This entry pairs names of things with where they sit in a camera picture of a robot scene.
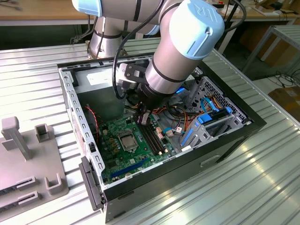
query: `light blue joint cap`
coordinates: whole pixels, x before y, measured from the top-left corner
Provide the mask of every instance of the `light blue joint cap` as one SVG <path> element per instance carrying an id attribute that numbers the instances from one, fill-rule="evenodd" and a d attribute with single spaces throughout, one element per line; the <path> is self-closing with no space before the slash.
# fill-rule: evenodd
<path id="1" fill-rule="evenodd" d="M 102 17 L 101 0 L 72 0 L 72 3 L 78 12 Z"/>
<path id="2" fill-rule="evenodd" d="M 148 33 L 148 34 L 145 34 L 145 35 L 155 35 L 159 32 L 159 25 L 155 25 L 153 27 L 153 29 Z"/>
<path id="3" fill-rule="evenodd" d="M 175 48 L 192 60 L 205 58 L 224 32 L 224 21 L 203 0 L 184 0 L 170 19 L 169 32 Z"/>

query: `motherboard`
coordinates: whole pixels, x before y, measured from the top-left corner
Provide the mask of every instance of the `motherboard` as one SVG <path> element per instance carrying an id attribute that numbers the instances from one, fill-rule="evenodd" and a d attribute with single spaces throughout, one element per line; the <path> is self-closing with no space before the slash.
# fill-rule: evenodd
<path id="1" fill-rule="evenodd" d="M 99 151 L 105 162 L 102 178 L 110 184 L 176 155 L 171 141 L 150 116 L 149 125 L 137 125 L 132 117 L 100 126 Z"/>

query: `blue wire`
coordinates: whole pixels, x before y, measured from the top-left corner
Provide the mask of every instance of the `blue wire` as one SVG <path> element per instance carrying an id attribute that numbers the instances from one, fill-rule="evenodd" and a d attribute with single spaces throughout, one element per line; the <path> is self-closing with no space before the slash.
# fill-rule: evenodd
<path id="1" fill-rule="evenodd" d="M 204 97 L 204 98 L 201 99 L 200 104 L 201 104 L 201 108 L 203 109 L 203 111 L 205 113 L 206 113 L 206 109 L 205 109 L 205 106 L 204 106 L 204 100 L 207 101 L 210 104 L 210 106 L 211 106 L 211 108 L 213 110 L 219 112 L 219 110 L 216 108 L 216 106 L 214 105 L 214 103 L 208 97 Z"/>
<path id="2" fill-rule="evenodd" d="M 166 129 L 164 129 L 163 133 L 165 134 L 168 130 L 172 130 L 172 128 L 167 127 Z"/>

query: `aluminum profile table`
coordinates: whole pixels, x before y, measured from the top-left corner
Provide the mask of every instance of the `aluminum profile table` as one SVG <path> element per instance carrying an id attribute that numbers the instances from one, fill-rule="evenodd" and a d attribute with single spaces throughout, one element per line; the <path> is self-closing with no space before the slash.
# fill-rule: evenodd
<path id="1" fill-rule="evenodd" d="M 129 54 L 153 52 L 159 38 L 133 40 Z M 20 129 L 54 127 L 70 191 L 4 221 L 17 224 L 101 224 L 91 208 L 78 164 L 80 153 L 68 118 L 56 64 L 86 60 L 85 45 L 0 52 L 0 117 L 16 115 Z M 109 224 L 295 224 L 300 221 L 300 124 L 218 52 L 204 62 L 267 125 L 227 160 L 160 194 Z"/>
<path id="2" fill-rule="evenodd" d="M 253 60 L 255 59 L 256 55 L 259 53 L 263 45 L 266 43 L 266 41 L 269 39 L 269 37 L 275 34 L 278 38 L 286 41 L 291 46 L 297 48 L 300 51 L 300 25 L 280 25 L 280 26 L 270 26 L 262 39 L 258 42 L 255 49 L 250 54 L 249 58 L 247 59 L 247 62 L 242 69 L 242 72 L 245 73 Z M 289 70 L 287 71 L 287 74 L 290 74 L 296 66 L 300 63 L 300 60 L 297 60 L 295 63 L 293 63 Z"/>

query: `orange wire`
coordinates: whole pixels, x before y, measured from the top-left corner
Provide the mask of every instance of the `orange wire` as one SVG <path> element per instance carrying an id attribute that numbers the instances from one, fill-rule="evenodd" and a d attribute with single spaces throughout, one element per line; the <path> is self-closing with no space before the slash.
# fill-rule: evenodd
<path id="1" fill-rule="evenodd" d="M 97 122 L 97 118 L 96 118 L 96 115 L 95 115 L 95 113 L 89 108 L 89 107 L 85 107 L 85 108 L 87 108 L 92 114 L 93 114 L 93 116 L 94 116 L 94 119 L 95 119 L 95 123 L 96 123 L 96 136 L 97 136 L 97 143 L 98 143 L 98 139 L 99 139 L 99 132 L 98 132 L 98 122 Z"/>

